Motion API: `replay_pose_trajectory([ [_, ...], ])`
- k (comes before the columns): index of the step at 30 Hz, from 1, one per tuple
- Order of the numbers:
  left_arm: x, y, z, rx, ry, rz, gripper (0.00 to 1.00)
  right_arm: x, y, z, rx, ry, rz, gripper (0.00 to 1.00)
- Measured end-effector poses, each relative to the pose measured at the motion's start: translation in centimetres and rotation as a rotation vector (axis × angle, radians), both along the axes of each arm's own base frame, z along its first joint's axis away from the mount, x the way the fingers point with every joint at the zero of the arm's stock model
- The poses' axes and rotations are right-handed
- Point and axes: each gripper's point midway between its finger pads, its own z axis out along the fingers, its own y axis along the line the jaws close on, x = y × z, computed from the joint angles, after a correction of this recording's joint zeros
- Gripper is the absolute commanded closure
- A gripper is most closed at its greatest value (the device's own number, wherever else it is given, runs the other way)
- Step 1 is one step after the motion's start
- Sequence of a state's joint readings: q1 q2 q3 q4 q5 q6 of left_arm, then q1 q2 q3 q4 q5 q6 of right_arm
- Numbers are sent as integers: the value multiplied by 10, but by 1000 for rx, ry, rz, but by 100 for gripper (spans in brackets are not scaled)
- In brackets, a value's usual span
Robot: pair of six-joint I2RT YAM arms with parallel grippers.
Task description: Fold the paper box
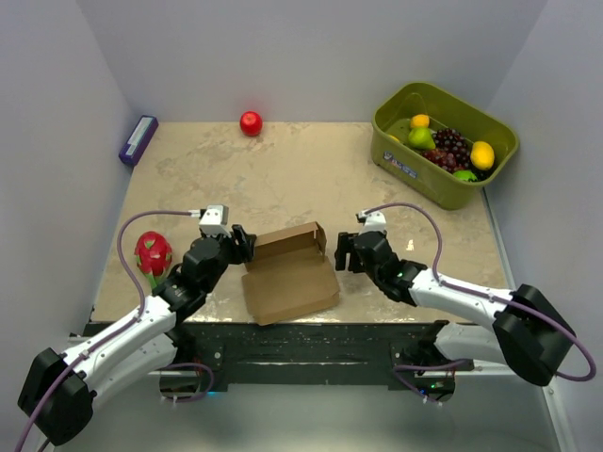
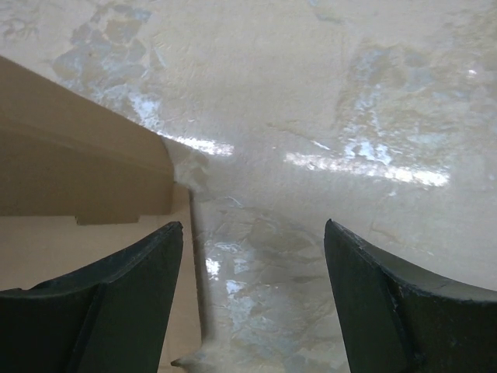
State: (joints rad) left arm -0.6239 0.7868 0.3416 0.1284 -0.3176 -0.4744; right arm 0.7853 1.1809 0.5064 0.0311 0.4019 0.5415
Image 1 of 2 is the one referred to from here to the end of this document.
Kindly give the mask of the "brown cardboard box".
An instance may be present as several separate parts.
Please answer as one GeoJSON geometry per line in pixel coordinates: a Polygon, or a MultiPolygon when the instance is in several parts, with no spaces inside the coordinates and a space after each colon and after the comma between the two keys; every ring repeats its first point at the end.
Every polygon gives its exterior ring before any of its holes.
{"type": "Polygon", "coordinates": [[[311,221],[257,237],[242,277],[246,307],[260,326],[336,306],[340,287],[322,226],[311,221]]]}

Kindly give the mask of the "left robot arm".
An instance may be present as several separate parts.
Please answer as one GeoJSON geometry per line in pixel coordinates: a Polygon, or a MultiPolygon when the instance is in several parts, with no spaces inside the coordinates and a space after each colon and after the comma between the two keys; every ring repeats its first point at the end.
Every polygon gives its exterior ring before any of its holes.
{"type": "Polygon", "coordinates": [[[195,346],[176,332],[205,303],[229,266],[253,259],[257,237],[236,224],[203,231],[140,307],[62,352],[47,348],[33,360],[18,398],[28,420],[53,445],[77,436],[107,401],[150,372],[185,369],[195,346]]]}

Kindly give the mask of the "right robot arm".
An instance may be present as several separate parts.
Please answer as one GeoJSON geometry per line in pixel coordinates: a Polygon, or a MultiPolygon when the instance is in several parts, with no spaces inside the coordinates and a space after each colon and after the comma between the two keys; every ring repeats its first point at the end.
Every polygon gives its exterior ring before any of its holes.
{"type": "Polygon", "coordinates": [[[444,324],[420,346],[420,360],[432,370],[460,360],[505,363],[523,380],[546,386],[572,346],[574,331],[531,285],[492,289],[434,276],[430,267],[400,259],[377,231],[339,234],[334,258],[336,270],[366,274],[392,301],[472,322],[471,327],[444,324]]]}

